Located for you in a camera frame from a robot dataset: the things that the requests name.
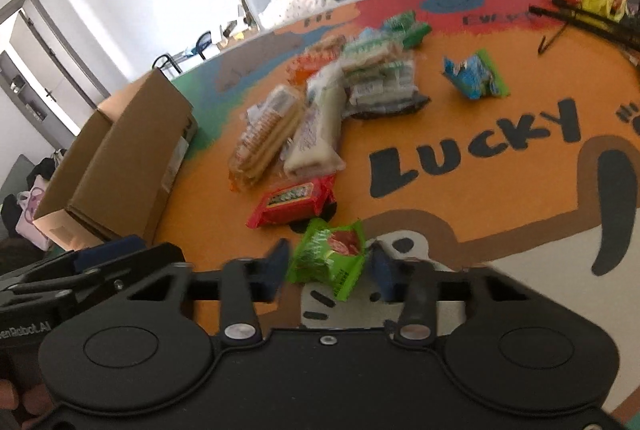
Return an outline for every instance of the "painted table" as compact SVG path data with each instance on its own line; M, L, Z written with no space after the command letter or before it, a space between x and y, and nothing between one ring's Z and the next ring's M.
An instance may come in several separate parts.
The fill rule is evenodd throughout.
M614 46L577 30L539 57L542 35L558 25L530 16L530 4L546 1L359 0L180 76L175 85L201 129L158 241L179 245L196 269L263 255L280 237L297 241L289 227L245 227L266 185L229 190L226 163L242 112L286 80L287 61L306 46L415 9L434 29L415 52L417 85L432 102L413 116L343 123L347 167L335 184L332 224L362 219L367 238L386 241L399 259L450 269L490 263L600 325L621 356L605 409L640 428L638 74ZM510 97L472 102L441 75L443 55L464 60L480 48ZM380 323L392 315L367 280L353 301L334 306L289 285L261 311L262 323L348 326L350 307L356 323ZM217 306L198 309L198 321L215 331Z

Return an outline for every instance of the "door frame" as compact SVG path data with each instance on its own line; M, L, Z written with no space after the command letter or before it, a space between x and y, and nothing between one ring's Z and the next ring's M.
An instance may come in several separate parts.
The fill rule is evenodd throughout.
M60 32L60 29L56 26L56 23L53 22L53 20L51 19L51 16L44 9L44 6L42 6L42 3L40 2L40 0L30 0L30 1L31 1L31 3L33 3L33 6L36 8L37 12L40 14L42 19L45 21L46 25L49 27L49 29L53 32L55 37L58 39L59 43L62 45L62 47L65 49L65 51L69 54L69 56L73 59L73 61L78 65L78 67L85 74L85 76L88 78L88 80L94 85L94 87L97 89L98 93L100 93L105 98L108 98L109 96L111 96L110 92L108 92L108 90L96 78L94 73L87 67L87 65L84 63L84 61L78 56L78 53L76 53L76 50L74 50L71 47L71 45L68 43L68 41L66 41L65 36L62 35L62 32ZM22 6L23 6L23 4L25 2L26 2L26 0L10 0L2 8L0 8L0 24L2 22L5 22L14 13L18 12L20 10L20 8L22 8ZM42 37L40 35L34 35L34 36L37 39L37 41L39 41L41 44L43 44L43 39L42 39ZM45 49L47 54L49 54L49 56L51 57L51 60L53 61L53 63L56 64L56 66L58 68L60 68L62 66L62 64L60 64L60 61L58 60L58 58L54 54L52 54L52 52L50 52L50 50L48 49L48 46L46 46L46 44L44 44L42 47ZM64 67L63 67L63 69L61 71L63 72L65 77L69 80L69 82L73 86L73 88L78 92L78 94L85 101L88 100L87 103L89 103L89 105L92 106L92 108L95 109L96 108L96 104L94 104L87 97L87 94L84 92L82 87L80 87L78 85L78 83L71 77L71 75L68 74L66 69L64 69Z

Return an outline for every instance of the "orange tabletop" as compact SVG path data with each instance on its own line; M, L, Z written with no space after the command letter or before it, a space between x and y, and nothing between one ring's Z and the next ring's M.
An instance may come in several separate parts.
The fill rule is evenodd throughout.
M157 241L180 246L197 270L259 257L281 237L297 242L286 226L245 226L267 185L229 188L226 165L242 113L286 81L287 62L306 46L414 9L433 26L415 50L416 84L431 103L411 116L343 122L346 169L335 182L332 225L362 219L367 238L388 241L400 259L428 258L449 269L490 263L600 325L621 355L604 408L630 421L640 408L638 74L615 46L577 30L539 56L542 35L559 25L530 16L530 4L548 6L358 0L264 33L180 76L174 83L191 100L200 130ZM481 48L509 97L468 100L441 75L443 56L462 61ZM305 307L301 318L310 302L305 289L287 286L277 305L258 312L267 326L313 326ZM322 317L331 323L331 313ZM216 331L215 303L199 306L198 321Z

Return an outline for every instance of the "pillow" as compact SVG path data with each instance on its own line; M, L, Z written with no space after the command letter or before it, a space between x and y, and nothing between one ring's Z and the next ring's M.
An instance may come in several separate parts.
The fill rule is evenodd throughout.
M260 23L265 30L272 30L287 22L322 12L338 4L336 0L271 0L261 14Z

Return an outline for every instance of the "silver screw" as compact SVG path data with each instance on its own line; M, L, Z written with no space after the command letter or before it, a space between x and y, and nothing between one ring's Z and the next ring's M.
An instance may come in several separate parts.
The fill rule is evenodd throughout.
M232 324L225 329L227 338L232 340L247 340L255 333L255 327L249 324Z
M400 336L407 340L426 340L431 334L431 329L422 324L409 324L400 328Z
M335 345L338 343L338 338L326 334L325 336L320 336L320 343L322 345Z

